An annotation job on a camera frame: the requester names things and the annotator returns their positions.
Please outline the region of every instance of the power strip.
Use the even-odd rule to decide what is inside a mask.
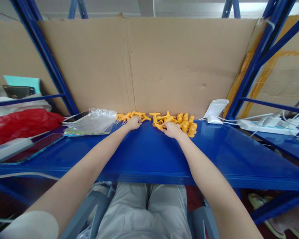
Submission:
[[[256,124],[257,121],[251,121],[251,120],[239,120],[237,121],[237,124],[241,129],[247,130],[247,131],[258,131],[258,132],[266,132],[266,133],[276,133],[276,134],[285,134],[285,135],[296,135],[299,133],[299,130],[297,129],[288,129],[281,127],[279,125],[276,125],[274,127],[270,126],[261,126]]]

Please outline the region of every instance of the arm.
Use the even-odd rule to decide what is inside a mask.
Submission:
[[[52,214],[61,235],[124,137],[141,124],[140,118],[134,116],[126,125],[99,142],[26,212],[38,210]]]
[[[164,133],[175,138],[187,159],[190,172],[207,199],[221,238],[262,238],[246,208],[222,173],[174,123]]]

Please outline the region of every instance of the sleeve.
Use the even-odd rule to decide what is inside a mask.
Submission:
[[[17,217],[0,232],[0,239],[57,239],[59,226],[55,217],[45,211],[30,211]]]

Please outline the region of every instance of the small bag of parts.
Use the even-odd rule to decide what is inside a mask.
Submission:
[[[64,131],[64,135],[74,137],[110,134],[116,119],[116,111],[90,108],[89,112],[78,123],[66,124],[68,128]]]

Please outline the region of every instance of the person's right hand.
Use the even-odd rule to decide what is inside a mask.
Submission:
[[[178,124],[174,124],[172,122],[165,122],[163,125],[166,126],[166,129],[163,129],[164,134],[166,134],[170,138],[178,139],[184,135],[187,136],[179,127]]]

